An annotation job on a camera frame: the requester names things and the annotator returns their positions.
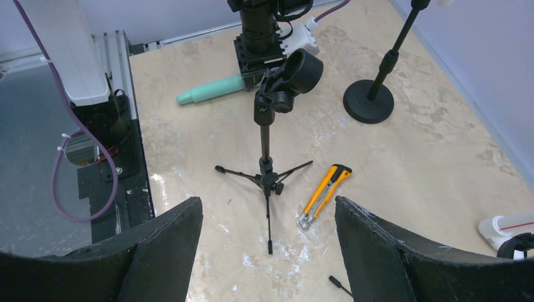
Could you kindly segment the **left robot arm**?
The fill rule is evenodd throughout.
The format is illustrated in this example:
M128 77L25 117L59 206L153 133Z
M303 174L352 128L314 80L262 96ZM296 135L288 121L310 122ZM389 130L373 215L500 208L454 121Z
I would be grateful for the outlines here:
M255 82L248 67L284 56L275 1L229 1L240 14L242 33L235 39L239 76L198 86L176 98L179 105L199 103L235 91L250 89ZM56 81L68 104L97 106L109 101L108 80L78 1L15 1L28 29L43 53L42 60L56 71Z

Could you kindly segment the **mint green microphone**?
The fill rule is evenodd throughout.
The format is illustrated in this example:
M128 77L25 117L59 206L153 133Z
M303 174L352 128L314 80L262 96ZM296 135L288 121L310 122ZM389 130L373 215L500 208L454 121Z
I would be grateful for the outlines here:
M244 89L241 75L233 75L217 81L209 82L182 92L176 97L178 105L200 103L219 96L224 96Z

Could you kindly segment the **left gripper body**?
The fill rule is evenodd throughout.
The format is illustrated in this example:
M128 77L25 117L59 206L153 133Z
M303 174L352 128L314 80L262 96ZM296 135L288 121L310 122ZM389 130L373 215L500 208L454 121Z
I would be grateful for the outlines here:
M245 90L258 84L266 71L287 59L277 33L241 33L234 40L236 57Z

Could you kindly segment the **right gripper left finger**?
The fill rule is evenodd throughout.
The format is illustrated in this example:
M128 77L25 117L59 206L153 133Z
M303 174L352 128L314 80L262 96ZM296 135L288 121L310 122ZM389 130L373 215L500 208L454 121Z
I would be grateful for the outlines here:
M2 301L185 301L203 223L198 197L63 256L1 254Z

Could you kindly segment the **black tripod mic stand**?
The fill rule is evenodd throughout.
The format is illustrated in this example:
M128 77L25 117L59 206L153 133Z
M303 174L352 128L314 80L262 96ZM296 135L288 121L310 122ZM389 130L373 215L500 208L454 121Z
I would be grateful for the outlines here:
M215 166L222 174L243 177L259 187L265 198L266 219L268 221L268 253L273 253L271 239L271 194L281 195L284 190L283 181L296 172L313 163L308 161L281 174L273 168L270 152L271 126L276 114L286 114L293 110L295 98L307 94L319 83L324 72L324 64L314 54L299 48L294 51L279 67L267 69L260 87L254 96L254 122L259 126L261 137L261 157L259 158L259 174L249 175Z

